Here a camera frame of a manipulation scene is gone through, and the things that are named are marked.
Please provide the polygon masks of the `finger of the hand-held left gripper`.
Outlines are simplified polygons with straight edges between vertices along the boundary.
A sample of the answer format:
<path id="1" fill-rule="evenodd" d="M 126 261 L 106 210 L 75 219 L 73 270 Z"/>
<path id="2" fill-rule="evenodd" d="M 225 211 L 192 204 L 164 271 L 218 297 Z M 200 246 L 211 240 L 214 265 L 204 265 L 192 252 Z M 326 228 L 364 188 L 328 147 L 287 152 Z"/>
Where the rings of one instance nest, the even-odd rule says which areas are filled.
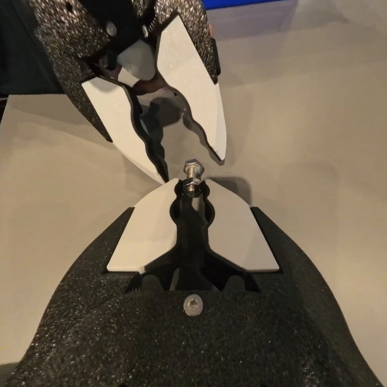
<path id="1" fill-rule="evenodd" d="M 169 181 L 164 162 L 141 120 L 142 108 L 132 88 L 106 77 L 82 83 L 114 146 L 136 167 L 160 184 Z"/>
<path id="2" fill-rule="evenodd" d="M 223 164 L 227 129 L 220 87 L 213 83 L 180 16 L 173 17 L 158 38 L 156 67 L 167 86 L 183 97 L 208 148 Z"/>

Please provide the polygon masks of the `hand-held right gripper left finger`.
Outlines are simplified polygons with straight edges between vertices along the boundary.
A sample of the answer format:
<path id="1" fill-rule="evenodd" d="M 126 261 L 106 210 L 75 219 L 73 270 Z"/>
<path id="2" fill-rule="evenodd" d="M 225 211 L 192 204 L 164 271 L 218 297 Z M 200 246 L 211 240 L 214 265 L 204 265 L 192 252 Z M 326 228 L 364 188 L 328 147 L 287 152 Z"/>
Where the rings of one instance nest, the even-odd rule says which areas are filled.
<path id="1" fill-rule="evenodd" d="M 138 201 L 107 264 L 109 272 L 143 274 L 150 264 L 175 247 L 177 226 L 170 209 L 177 199 L 178 183 L 174 178 Z"/>

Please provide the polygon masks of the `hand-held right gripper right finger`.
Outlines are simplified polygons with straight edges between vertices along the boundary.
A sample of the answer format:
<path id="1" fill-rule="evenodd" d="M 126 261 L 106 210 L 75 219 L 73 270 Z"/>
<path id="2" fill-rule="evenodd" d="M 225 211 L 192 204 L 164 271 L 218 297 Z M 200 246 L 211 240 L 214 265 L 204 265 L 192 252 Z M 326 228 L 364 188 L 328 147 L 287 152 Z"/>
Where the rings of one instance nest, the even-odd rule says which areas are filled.
<path id="1" fill-rule="evenodd" d="M 244 271 L 278 271 L 279 265 L 250 206 L 237 194 L 206 180 L 214 209 L 208 226 L 210 249 Z"/>

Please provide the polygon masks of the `steel hex nut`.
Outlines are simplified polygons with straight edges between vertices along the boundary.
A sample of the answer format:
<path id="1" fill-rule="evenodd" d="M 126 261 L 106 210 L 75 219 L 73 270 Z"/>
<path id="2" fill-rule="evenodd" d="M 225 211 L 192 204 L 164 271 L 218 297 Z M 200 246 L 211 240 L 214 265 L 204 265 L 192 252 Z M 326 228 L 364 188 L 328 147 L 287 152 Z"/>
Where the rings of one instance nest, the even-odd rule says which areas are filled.
<path id="1" fill-rule="evenodd" d="M 182 181 L 182 192 L 188 198 L 197 198 L 202 194 L 201 179 L 197 177 L 186 178 Z"/>

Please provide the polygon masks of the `steel bolt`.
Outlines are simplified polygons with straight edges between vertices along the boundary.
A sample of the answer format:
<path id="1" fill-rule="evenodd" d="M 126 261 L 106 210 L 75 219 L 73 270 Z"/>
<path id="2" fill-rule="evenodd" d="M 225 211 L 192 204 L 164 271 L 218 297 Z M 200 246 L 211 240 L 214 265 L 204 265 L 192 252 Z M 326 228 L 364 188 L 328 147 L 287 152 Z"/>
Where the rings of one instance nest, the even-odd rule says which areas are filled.
<path id="1" fill-rule="evenodd" d="M 186 180 L 196 184 L 201 182 L 204 171 L 205 168 L 197 159 L 187 160 L 183 167 L 183 172 L 186 174 Z"/>

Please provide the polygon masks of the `blue plastic bin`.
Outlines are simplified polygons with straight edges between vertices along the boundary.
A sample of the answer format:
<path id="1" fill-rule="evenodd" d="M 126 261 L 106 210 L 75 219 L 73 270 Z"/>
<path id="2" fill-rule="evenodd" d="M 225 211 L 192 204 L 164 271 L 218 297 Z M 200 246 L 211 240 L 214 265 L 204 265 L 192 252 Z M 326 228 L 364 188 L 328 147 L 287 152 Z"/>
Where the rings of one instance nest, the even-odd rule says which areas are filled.
<path id="1" fill-rule="evenodd" d="M 234 8 L 234 7 L 242 7 L 247 5 L 276 3 L 276 2 L 281 2 L 281 0 L 203 0 L 203 4 L 206 10 Z"/>

